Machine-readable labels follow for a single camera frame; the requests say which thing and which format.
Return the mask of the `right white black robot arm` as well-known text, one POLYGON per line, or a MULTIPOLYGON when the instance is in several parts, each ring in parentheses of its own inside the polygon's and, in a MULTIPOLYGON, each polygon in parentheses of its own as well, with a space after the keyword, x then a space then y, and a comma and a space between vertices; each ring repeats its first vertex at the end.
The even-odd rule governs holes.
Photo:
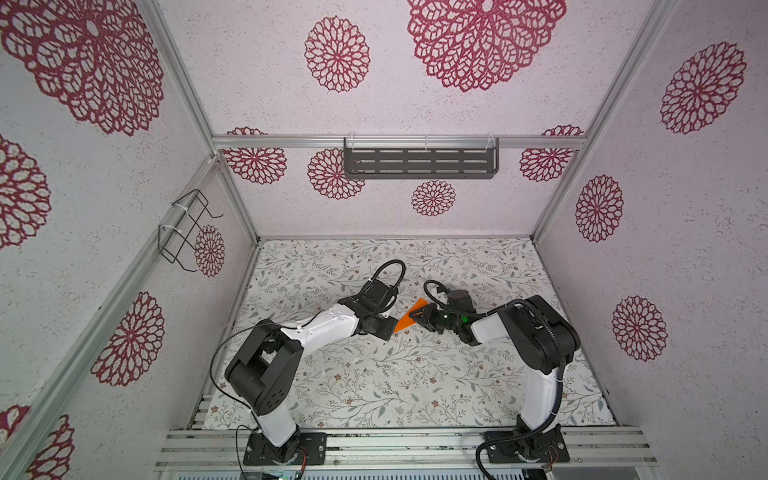
POLYGON ((581 348, 581 340, 543 297, 514 299, 485 313, 431 302, 413 310, 409 317, 430 332, 451 331, 470 346, 511 341, 528 367, 517 435, 527 439, 553 426, 562 402, 565 371, 581 348))

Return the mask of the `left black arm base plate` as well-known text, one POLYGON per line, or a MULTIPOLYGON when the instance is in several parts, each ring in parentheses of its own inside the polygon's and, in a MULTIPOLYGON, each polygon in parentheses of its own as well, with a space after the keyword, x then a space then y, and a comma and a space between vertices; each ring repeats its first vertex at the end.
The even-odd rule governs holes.
POLYGON ((316 466, 323 465, 327 447, 326 433, 294 433, 281 447, 272 445, 263 434, 249 436, 245 466, 316 466))

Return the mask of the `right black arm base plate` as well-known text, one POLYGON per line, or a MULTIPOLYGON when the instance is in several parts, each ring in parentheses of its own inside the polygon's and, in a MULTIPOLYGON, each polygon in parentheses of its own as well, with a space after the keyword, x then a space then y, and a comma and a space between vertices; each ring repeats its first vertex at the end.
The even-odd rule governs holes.
POLYGON ((484 435, 486 442, 492 442, 488 448, 492 464, 504 463, 567 463, 571 460, 565 440, 560 430, 551 429, 535 436, 509 441, 513 431, 489 431, 484 435))

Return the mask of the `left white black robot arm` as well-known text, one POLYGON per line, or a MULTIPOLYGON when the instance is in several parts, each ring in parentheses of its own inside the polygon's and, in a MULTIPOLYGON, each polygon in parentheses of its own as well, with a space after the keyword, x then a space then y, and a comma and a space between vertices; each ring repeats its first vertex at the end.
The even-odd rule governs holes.
POLYGON ((390 315, 393 300, 382 305, 346 298, 295 325, 259 322, 225 369, 225 380, 256 417, 266 443, 288 445, 298 426, 284 401, 301 360, 313 352, 355 335, 388 340, 398 320, 390 315))

